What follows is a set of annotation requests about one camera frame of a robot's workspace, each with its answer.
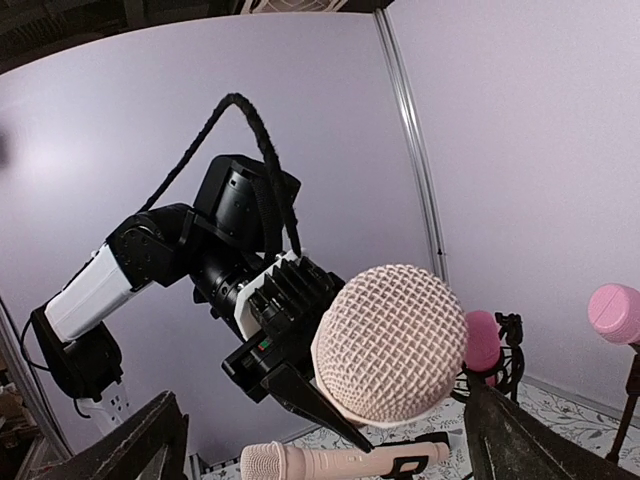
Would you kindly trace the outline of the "black round stand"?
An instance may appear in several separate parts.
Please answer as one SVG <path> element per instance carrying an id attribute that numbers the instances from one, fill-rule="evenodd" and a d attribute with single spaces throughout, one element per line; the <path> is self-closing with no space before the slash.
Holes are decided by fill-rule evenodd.
<path id="1" fill-rule="evenodd" d="M 381 474 L 382 479 L 412 479 L 421 474 L 431 460 L 435 459 L 432 442 L 388 443 L 377 446 L 375 453 L 391 456 L 391 468 Z"/>

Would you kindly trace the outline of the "beige microphone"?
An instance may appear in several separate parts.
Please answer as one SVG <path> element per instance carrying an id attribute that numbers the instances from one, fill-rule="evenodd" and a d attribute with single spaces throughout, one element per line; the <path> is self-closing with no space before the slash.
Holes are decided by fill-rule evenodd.
<path id="1" fill-rule="evenodd" d="M 453 390 L 468 326 L 449 285 L 384 265 L 349 280 L 311 344 L 316 385 L 346 419 L 391 428 L 426 416 Z"/>
<path id="2" fill-rule="evenodd" d="M 428 433 L 398 443 L 427 441 L 435 447 L 435 459 L 429 462 L 427 468 L 449 458 L 450 443 L 445 432 Z M 390 470 L 391 456 L 375 453 L 374 450 L 364 453 L 359 449 L 308 449 L 278 442 L 249 445 L 241 453 L 241 477 L 257 480 L 380 477 Z"/>

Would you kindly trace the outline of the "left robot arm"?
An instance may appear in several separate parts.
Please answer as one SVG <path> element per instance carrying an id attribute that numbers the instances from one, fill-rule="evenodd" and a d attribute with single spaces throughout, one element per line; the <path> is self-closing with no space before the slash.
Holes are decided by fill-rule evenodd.
<path id="1" fill-rule="evenodd" d="M 343 280 L 283 247 L 281 206 L 299 181 L 243 155 L 215 157 L 192 204 L 176 203 L 125 219 L 90 260 L 29 318 L 57 386 L 109 434 L 130 415 L 122 355 L 106 318 L 147 287 L 189 278 L 239 338 L 222 364 L 253 401 L 274 398 L 286 410 L 328 428 L 364 452 L 372 444 L 320 393 L 311 343 Z"/>

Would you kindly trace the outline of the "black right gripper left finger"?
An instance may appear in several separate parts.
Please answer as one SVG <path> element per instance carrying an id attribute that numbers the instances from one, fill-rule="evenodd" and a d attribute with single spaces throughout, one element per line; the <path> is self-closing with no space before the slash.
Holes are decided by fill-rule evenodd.
<path id="1" fill-rule="evenodd" d="M 72 459 L 74 479 L 135 479 L 161 456 L 158 479 L 184 479 L 189 418 L 165 391 L 114 432 Z"/>

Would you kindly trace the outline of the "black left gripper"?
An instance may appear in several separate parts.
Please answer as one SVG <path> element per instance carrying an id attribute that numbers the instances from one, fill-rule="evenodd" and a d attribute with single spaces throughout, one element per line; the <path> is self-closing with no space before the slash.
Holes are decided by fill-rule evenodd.
<path id="1" fill-rule="evenodd" d="M 269 393 L 290 413 L 371 453 L 372 443 L 307 381 L 312 378 L 311 342 L 344 285 L 309 259 L 298 265 L 285 261 L 264 286 L 268 305 L 259 315 L 262 330 L 226 357 L 222 369 L 254 402 Z"/>

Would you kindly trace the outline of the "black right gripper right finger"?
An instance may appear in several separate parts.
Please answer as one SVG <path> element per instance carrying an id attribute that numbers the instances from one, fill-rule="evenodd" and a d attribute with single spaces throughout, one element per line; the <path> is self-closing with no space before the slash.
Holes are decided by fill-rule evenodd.
<path id="1" fill-rule="evenodd" d="M 464 422 L 475 479 L 638 477 L 563 438 L 484 383 L 470 385 Z"/>

